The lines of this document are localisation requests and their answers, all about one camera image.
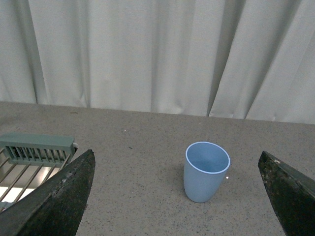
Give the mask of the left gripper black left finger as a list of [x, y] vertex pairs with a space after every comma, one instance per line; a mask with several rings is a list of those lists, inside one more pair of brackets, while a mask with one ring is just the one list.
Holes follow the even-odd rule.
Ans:
[[74, 236], [95, 173], [87, 150], [22, 200], [0, 214], [2, 236]]

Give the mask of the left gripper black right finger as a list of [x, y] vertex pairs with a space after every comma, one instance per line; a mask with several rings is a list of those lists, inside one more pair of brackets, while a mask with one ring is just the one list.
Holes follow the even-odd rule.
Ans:
[[263, 151], [258, 168], [272, 208], [287, 236], [315, 234], [315, 181]]

